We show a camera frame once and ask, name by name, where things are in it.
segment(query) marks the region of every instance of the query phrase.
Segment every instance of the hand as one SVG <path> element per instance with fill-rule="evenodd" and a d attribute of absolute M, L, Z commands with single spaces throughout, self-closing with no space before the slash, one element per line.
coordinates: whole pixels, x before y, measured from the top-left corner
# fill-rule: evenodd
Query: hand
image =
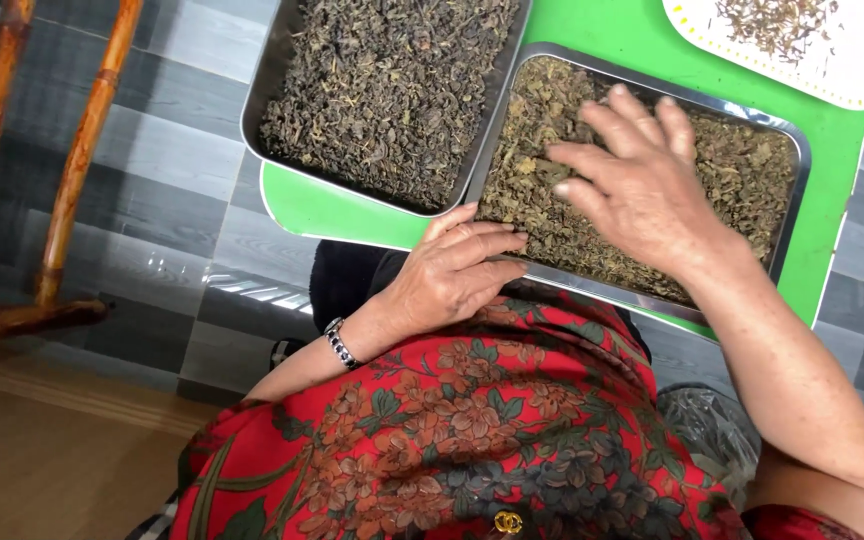
<path fill-rule="evenodd" d="M 525 246 L 528 235 L 510 224 L 466 223 L 477 204 L 465 204 L 429 223 L 395 280 L 376 295 L 402 338 L 471 318 L 510 281 L 524 262 L 486 258 Z"/>
<path fill-rule="evenodd" d="M 556 186 L 611 244 L 681 281 L 694 269 L 727 257 L 744 239 L 719 221 L 695 177 L 695 132 L 672 98 L 655 107 L 657 119 L 624 84 L 608 104 L 582 105 L 582 119 L 606 141 L 550 146 L 550 160 L 582 178 Z"/>

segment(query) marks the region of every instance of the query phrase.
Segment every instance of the wooden chair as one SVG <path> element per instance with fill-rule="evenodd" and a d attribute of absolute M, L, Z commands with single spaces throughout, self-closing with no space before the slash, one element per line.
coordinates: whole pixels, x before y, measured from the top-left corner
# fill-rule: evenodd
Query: wooden chair
<path fill-rule="evenodd" d="M 13 77 L 28 41 L 35 0 L 3 0 L 0 15 L 0 137 Z M 120 0 L 119 11 L 108 38 L 108 46 L 92 83 L 85 112 L 78 122 L 75 139 L 62 171 L 55 196 L 52 223 L 46 239 L 42 267 L 35 279 L 35 300 L 28 305 L 0 306 L 0 338 L 43 330 L 94 324 L 109 308 L 101 300 L 57 302 L 63 280 L 66 252 L 75 224 L 75 211 L 83 181 L 92 162 L 95 145 L 109 114 L 118 86 L 122 63 L 132 47 L 142 0 Z"/>

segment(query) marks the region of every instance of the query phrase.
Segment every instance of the tiled floor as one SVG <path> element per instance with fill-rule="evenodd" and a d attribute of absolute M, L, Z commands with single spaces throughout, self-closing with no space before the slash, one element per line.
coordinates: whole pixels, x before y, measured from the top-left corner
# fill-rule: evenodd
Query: tiled floor
<path fill-rule="evenodd" d="M 238 117 L 277 0 L 146 0 L 77 214 L 65 296 L 102 325 L 12 340 L 57 362 L 218 402 L 311 338 L 316 241 L 276 226 Z M 0 302 L 28 299 L 66 151 L 117 2 L 39 0 L 0 147 Z M 661 386 L 733 393 L 714 344 L 635 317 Z M 864 156 L 816 333 L 864 398 Z"/>

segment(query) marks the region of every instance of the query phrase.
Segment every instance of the woman's left hand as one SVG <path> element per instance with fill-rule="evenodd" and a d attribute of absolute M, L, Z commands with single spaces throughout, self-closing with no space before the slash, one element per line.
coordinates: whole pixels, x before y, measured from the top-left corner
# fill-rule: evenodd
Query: woman's left hand
<path fill-rule="evenodd" d="M 467 223 L 476 209 L 473 202 L 433 219 L 398 276 L 376 295 L 403 339 L 471 318 L 525 275 L 524 262 L 486 258 L 522 249 L 528 235 L 510 224 Z"/>

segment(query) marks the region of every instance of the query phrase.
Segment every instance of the plastic bag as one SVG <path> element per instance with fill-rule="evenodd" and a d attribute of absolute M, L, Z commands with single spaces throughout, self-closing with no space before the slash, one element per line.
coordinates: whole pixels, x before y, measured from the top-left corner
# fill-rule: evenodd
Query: plastic bag
<path fill-rule="evenodd" d="M 738 511 L 756 476 L 762 438 L 735 399 L 704 384 L 673 385 L 658 393 L 658 411 L 692 461 L 726 488 Z"/>

